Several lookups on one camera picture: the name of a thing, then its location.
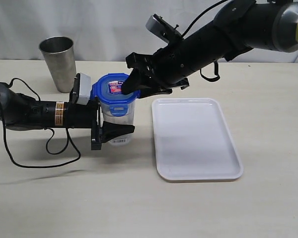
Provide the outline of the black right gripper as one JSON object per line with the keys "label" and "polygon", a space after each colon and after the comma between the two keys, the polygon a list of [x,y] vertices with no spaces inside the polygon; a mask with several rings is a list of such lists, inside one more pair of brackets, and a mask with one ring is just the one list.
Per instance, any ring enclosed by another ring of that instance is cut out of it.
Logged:
{"label": "black right gripper", "polygon": [[189,87],[190,47],[168,45],[152,55],[131,53],[126,57],[132,71],[122,85],[122,94],[139,91],[139,99],[169,95],[173,88]]}

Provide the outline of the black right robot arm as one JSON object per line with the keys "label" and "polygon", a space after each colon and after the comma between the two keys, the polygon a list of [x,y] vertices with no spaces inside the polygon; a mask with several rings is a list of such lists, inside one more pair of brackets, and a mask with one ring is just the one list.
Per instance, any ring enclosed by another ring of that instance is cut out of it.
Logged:
{"label": "black right robot arm", "polygon": [[147,29],[166,42],[154,54],[126,57],[131,73],[122,93],[140,98],[185,89],[188,77],[204,67],[231,61],[253,49],[292,53],[298,50],[298,1],[223,1],[214,19],[191,35],[180,33],[161,16],[152,15]]}

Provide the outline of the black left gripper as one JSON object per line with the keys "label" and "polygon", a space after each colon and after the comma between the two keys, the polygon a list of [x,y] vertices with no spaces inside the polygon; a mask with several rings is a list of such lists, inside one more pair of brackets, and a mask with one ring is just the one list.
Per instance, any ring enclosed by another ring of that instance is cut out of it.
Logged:
{"label": "black left gripper", "polygon": [[102,143],[135,131],[135,126],[132,124],[115,124],[104,121],[101,136],[99,121],[100,103],[98,98],[89,100],[86,105],[72,102],[65,103],[64,128],[90,129],[91,150],[101,150]]}

